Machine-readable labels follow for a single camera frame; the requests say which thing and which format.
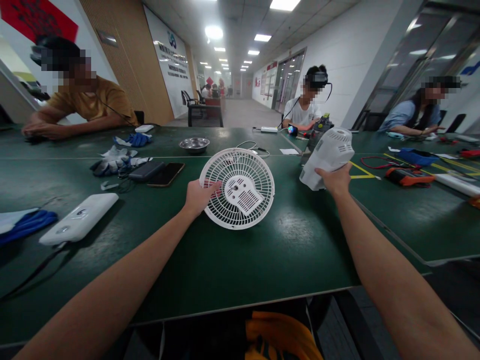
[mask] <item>ceiling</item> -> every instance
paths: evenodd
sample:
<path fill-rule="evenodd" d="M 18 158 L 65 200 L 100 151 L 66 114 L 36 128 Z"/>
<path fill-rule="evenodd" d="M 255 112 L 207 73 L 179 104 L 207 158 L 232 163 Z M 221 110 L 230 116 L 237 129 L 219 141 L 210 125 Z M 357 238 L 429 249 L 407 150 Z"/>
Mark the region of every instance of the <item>ceiling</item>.
<path fill-rule="evenodd" d="M 247 65 L 252 73 L 288 51 L 338 17 L 360 0 L 300 0 L 293 11 L 270 9 L 272 0 L 143 0 L 172 30 L 187 42 L 198 62 L 221 71 L 219 59 L 228 59 L 229 71 Z M 223 29 L 223 38 L 207 43 L 205 26 Z M 256 34 L 272 35 L 254 41 Z M 214 47 L 226 52 L 214 51 Z M 260 51 L 248 55 L 249 50 Z"/>

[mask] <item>blue tool case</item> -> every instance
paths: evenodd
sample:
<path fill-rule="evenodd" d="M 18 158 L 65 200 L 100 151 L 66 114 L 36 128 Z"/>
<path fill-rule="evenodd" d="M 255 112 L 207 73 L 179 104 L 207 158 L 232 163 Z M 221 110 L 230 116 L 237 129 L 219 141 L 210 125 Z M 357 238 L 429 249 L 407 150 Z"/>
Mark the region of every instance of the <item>blue tool case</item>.
<path fill-rule="evenodd" d="M 439 159 L 430 152 L 420 151 L 409 147 L 403 147 L 397 156 L 410 164 L 419 166 L 430 166 Z"/>

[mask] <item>man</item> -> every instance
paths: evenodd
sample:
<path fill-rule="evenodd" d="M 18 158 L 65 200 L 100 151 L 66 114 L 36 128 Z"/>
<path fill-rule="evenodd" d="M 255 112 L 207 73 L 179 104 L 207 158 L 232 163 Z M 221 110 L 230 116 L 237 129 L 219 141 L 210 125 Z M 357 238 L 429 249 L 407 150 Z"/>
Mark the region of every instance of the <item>man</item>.
<path fill-rule="evenodd" d="M 358 207 L 349 193 L 351 167 L 316 172 L 335 200 L 358 276 L 400 355 L 404 359 L 480 359 L 425 279 Z M 182 210 L 74 296 L 15 359 L 100 358 L 128 326 L 185 231 L 220 187 L 219 182 L 210 188 L 202 188 L 198 180 L 190 182 Z M 225 346 L 230 353 L 237 346 L 243 359 L 322 359 L 312 333 L 295 318 L 274 312 L 254 312 L 251 318 L 245 322 L 246 333 L 237 334 L 247 337 L 249 347 L 223 338 L 231 341 Z M 202 331 L 195 334 L 204 336 Z M 206 346 L 201 349 L 214 345 L 207 340 L 202 344 Z M 221 358 L 235 359 L 230 353 Z"/>
<path fill-rule="evenodd" d="M 90 58 L 62 37 L 46 36 L 32 46 L 33 61 L 42 70 L 57 71 L 63 80 L 48 105 L 34 112 L 21 130 L 26 137 L 61 140 L 120 126 L 138 126 L 127 94 L 115 83 L 91 70 Z M 78 113 L 85 123 L 62 126 L 57 123 Z"/>
<path fill-rule="evenodd" d="M 205 85 L 205 87 L 201 91 L 201 97 L 204 98 L 204 99 L 210 98 L 211 97 L 211 94 L 210 94 L 210 89 L 211 88 L 212 88 L 212 86 L 210 84 Z"/>
<path fill-rule="evenodd" d="M 298 98 L 293 98 L 285 104 L 285 115 L 281 123 L 282 128 L 287 128 L 289 124 L 298 128 L 298 131 L 308 131 L 313 128 L 315 122 L 322 117 L 320 106 L 313 103 L 313 100 L 319 93 L 319 87 L 316 87 L 313 77 L 317 73 L 327 74 L 325 65 L 312 66 L 308 69 L 305 81 L 301 86 L 302 94 Z"/>

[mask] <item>yellow t-shirt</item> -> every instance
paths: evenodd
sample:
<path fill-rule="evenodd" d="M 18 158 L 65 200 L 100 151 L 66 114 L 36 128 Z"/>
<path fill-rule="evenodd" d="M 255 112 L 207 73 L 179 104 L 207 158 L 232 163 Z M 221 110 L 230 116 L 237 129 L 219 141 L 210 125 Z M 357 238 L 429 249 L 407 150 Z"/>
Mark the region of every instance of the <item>yellow t-shirt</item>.
<path fill-rule="evenodd" d="M 245 330 L 245 360 L 323 360 L 310 330 L 288 315 L 254 311 Z"/>
<path fill-rule="evenodd" d="M 56 92 L 48 100 L 48 105 L 67 113 L 67 115 L 78 113 L 87 121 L 117 112 L 127 117 L 132 125 L 138 126 L 139 122 L 125 91 L 112 81 L 100 76 L 97 76 L 97 79 L 98 89 L 96 94 L 98 96 L 87 95 L 86 92 Z"/>

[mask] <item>company logo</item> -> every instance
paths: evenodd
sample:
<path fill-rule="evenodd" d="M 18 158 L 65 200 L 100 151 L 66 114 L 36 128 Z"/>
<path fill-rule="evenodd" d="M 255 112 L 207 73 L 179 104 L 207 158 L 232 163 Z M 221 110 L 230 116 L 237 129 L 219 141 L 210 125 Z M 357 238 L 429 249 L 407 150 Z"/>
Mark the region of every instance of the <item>company logo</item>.
<path fill-rule="evenodd" d="M 170 31 L 166 32 L 168 34 L 168 42 L 170 43 L 170 46 L 173 46 L 174 49 L 177 48 L 177 42 L 175 41 L 174 34 Z"/>
<path fill-rule="evenodd" d="M 460 73 L 460 75 L 471 76 L 474 74 L 474 72 L 477 71 L 479 67 L 480 67 L 480 61 L 473 66 L 467 66 L 466 68 L 464 68 L 463 71 Z"/>

